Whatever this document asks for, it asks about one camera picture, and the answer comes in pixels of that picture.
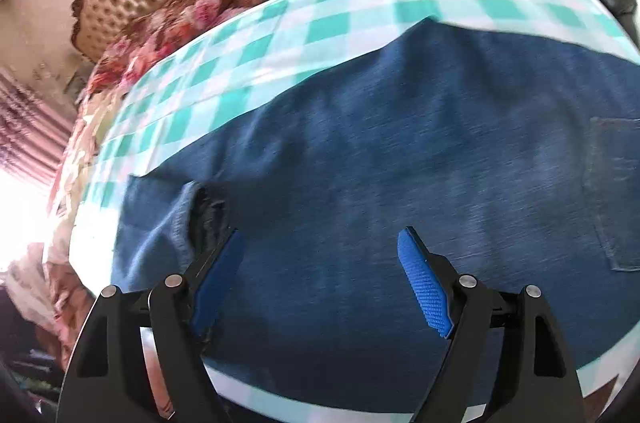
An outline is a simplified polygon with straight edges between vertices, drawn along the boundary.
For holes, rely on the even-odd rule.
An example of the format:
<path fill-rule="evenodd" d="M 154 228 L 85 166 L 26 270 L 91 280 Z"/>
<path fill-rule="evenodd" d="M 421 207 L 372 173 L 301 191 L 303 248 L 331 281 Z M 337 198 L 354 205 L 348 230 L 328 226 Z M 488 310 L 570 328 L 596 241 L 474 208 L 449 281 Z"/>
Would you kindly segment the dark blue denim jeans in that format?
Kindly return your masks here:
<path fill-rule="evenodd" d="M 304 403 L 411 411 L 445 342 L 397 256 L 533 283 L 576 365 L 639 320 L 639 68 L 582 46 L 423 20 L 129 180 L 112 280 L 186 270 L 222 202 L 244 257 L 212 367 Z"/>

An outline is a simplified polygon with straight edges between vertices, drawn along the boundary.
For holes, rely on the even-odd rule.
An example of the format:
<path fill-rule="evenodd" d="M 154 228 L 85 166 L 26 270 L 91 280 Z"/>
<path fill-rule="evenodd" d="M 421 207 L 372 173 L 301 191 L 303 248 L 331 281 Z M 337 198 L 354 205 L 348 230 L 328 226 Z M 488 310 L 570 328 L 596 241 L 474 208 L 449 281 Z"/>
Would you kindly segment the floral pink quilt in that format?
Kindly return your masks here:
<path fill-rule="evenodd" d="M 43 233 L 9 266 L 6 287 L 36 339 L 65 369 L 92 297 L 70 266 L 70 236 L 108 129 L 124 97 L 153 66 L 198 36 L 267 0 L 168 0 L 131 20 L 93 68 L 73 128 L 63 135 Z"/>

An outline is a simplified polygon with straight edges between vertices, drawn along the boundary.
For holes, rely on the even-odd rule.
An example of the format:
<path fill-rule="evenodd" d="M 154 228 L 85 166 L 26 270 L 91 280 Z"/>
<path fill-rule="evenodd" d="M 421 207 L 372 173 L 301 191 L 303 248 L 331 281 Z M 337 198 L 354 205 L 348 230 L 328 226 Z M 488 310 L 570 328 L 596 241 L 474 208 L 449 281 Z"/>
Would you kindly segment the teal white checkered sheet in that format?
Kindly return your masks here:
<path fill-rule="evenodd" d="M 93 292 L 114 284 L 113 255 L 129 180 L 322 71 L 382 50 L 423 20 L 536 36 L 636 64 L 639 52 L 598 0 L 271 0 L 166 57 L 131 88 L 106 135 L 72 235 L 70 260 Z M 288 422 L 405 422 L 409 412 L 304 403 L 206 368 L 218 391 Z M 576 365 L 591 393 L 623 384 L 639 360 L 639 320 L 599 358 Z"/>

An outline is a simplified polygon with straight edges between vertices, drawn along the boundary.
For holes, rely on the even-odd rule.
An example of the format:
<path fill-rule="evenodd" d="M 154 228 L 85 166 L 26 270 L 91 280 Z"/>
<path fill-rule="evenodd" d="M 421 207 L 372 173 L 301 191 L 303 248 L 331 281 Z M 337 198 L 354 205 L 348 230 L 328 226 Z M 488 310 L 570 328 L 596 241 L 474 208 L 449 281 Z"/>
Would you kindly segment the pink striped curtain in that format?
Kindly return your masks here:
<path fill-rule="evenodd" d="M 46 102 L 1 69 L 1 169 L 49 186 L 72 136 L 75 116 Z"/>

